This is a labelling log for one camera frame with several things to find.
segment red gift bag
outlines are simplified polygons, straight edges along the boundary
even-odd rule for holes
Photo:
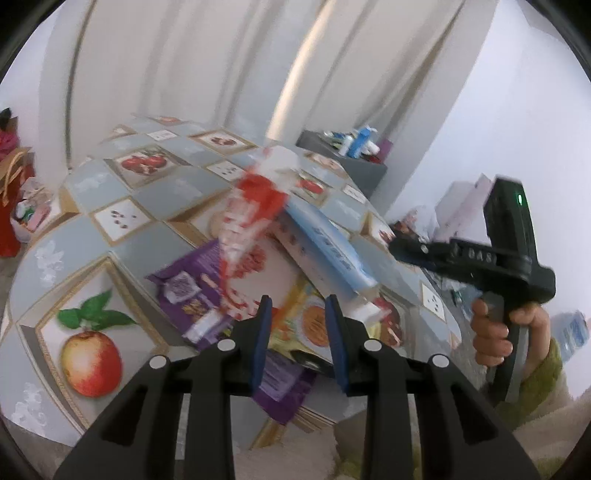
[[[32,167],[25,165],[29,148],[16,148],[0,163],[0,257],[15,257],[21,243],[14,235],[10,216],[19,200],[20,188],[32,176]]]

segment person's fingers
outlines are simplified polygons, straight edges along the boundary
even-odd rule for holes
[[[503,339],[509,335],[509,329],[504,323],[491,322],[487,317],[474,315],[470,327],[481,337]]]
[[[497,340],[476,336],[472,342],[477,352],[488,356],[509,356],[513,345],[509,340]]]
[[[483,353],[476,352],[476,363],[485,367],[497,367],[503,363],[505,359],[501,356],[489,356]]]
[[[482,299],[476,299],[472,302],[472,311],[475,316],[485,317],[488,315],[488,305]]]
[[[509,318],[517,325],[529,325],[532,328],[545,327],[550,322],[550,317],[539,304],[530,302],[523,307],[514,310]]]

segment purple snack bag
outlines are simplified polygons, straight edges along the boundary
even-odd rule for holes
[[[198,351],[216,343],[232,326],[233,319],[220,311],[217,239],[146,278],[158,286],[160,308]],[[315,377],[311,370],[267,350],[261,386],[252,398],[272,419],[286,424],[302,405]]]
[[[197,350],[216,343],[232,323],[219,310],[217,240],[196,248],[147,279],[158,286],[158,302],[171,323]]]
[[[252,398],[273,420],[285,425],[304,403],[315,378],[312,370],[267,350],[261,386]]]

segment green sleeve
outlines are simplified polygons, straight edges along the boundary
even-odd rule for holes
[[[501,402],[496,410],[506,425],[516,429],[554,390],[562,371],[562,360],[556,340],[550,341],[550,351],[546,359],[525,380],[519,389],[519,400],[510,404]]]

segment snack box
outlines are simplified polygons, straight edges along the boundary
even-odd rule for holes
[[[349,315],[378,295],[379,284],[372,271],[313,205],[290,197],[272,232],[322,297],[337,295],[343,314]]]

